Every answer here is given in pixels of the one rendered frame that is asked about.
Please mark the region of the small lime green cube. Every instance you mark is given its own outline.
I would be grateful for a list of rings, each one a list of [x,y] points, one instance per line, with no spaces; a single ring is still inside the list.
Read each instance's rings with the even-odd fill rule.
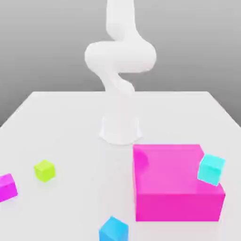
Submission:
[[[34,171],[36,177],[42,182],[47,182],[56,176],[55,166],[48,160],[43,160],[34,165]]]

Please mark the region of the small cyan cube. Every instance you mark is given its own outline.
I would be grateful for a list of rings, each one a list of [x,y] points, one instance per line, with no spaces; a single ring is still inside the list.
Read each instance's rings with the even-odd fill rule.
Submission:
[[[225,165],[225,159],[212,154],[204,154],[197,178],[205,183],[218,186]]]

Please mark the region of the small blue cube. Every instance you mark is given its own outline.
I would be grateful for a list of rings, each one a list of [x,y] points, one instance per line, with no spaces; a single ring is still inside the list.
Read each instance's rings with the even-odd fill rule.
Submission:
[[[99,229],[99,241],[129,241],[129,226],[111,216]]]

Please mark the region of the small magenta cube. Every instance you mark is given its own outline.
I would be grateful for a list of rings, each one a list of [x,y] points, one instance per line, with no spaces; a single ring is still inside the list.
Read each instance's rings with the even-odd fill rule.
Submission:
[[[18,195],[15,181],[10,173],[0,176],[0,202]]]

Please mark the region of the large pink box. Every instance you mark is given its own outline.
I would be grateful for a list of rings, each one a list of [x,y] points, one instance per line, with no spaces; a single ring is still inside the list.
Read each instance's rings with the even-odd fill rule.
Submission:
[[[197,178],[203,156],[199,144],[134,144],[136,221],[218,221],[225,192]]]

